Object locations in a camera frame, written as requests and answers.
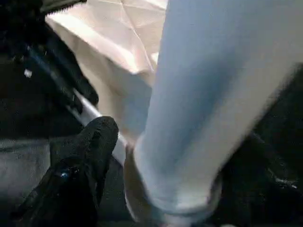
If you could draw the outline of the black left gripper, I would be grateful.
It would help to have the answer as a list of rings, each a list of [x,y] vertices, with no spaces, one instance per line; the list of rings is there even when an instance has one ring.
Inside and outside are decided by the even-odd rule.
[[[26,59],[38,66],[62,105],[80,114],[84,104],[76,92],[93,105],[99,97],[75,54],[46,22],[48,15],[61,10],[60,0],[2,0],[0,44],[18,60]]]

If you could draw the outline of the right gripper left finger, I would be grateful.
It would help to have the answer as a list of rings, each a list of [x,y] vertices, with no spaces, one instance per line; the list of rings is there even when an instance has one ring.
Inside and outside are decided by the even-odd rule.
[[[119,128],[110,116],[92,120],[67,145],[39,184],[11,212],[16,227],[94,227]]]

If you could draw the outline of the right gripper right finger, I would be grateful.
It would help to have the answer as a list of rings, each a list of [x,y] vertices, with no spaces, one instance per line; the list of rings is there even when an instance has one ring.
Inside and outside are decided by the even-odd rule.
[[[222,168],[215,227],[301,227],[303,178],[253,133]]]

